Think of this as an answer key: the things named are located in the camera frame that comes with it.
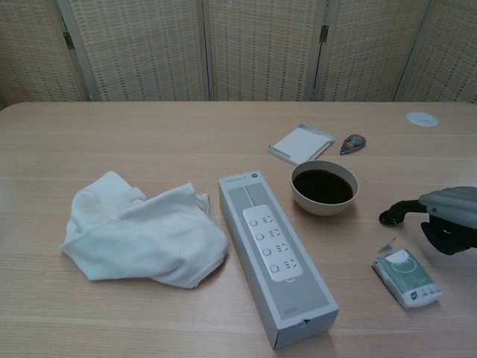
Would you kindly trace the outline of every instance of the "white bowl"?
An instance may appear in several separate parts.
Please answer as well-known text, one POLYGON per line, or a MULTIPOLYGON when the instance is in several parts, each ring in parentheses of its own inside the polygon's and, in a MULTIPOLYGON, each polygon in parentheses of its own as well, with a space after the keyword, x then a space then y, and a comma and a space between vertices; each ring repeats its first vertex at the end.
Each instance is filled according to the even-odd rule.
POLYGON ((331 216, 340 213, 341 211, 345 210, 349 205, 355 200, 358 191, 359 185, 358 180, 356 179, 355 175, 350 172, 348 169, 340 166, 339 164, 328 162, 325 160, 310 160, 308 162, 301 163, 293 169, 291 173, 291 190, 293 192, 293 197, 295 201, 306 211, 311 214, 319 215, 319 216, 331 216), (318 201, 313 201, 312 199, 308 199, 306 196, 302 195, 298 192, 297 188, 295 188, 293 184, 293 180, 301 173, 306 172, 308 170, 326 170, 330 173, 333 173, 340 178, 344 179, 353 190, 353 196, 350 200, 345 201, 343 203, 338 204, 325 204, 320 203, 318 201))

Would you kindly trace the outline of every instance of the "white cloth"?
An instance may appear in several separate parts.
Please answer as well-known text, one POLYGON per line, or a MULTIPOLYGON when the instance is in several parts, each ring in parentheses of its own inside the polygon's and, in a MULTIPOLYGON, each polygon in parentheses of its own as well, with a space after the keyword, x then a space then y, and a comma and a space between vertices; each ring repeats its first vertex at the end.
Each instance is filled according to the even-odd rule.
POLYGON ((80 190, 61 246, 89 280, 150 277, 194 288, 227 254, 207 194, 189 183, 147 199, 115 172, 80 190))

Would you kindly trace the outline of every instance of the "dark liquid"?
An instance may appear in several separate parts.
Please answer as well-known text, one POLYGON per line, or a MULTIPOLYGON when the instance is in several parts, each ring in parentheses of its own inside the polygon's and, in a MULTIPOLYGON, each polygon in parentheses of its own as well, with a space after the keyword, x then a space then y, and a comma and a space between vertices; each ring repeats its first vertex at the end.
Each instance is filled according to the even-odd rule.
POLYGON ((351 186, 326 170, 307 170, 293 180, 294 187, 308 199, 324 204, 338 204, 353 197, 351 186))

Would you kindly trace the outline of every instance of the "power strip image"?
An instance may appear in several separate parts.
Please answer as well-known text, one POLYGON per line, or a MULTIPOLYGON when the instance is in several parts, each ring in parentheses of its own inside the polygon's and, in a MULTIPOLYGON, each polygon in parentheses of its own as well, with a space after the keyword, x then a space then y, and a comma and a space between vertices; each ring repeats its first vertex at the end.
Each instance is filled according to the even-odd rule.
POLYGON ((338 305, 260 171, 218 181, 221 211, 273 349, 328 330, 338 305))

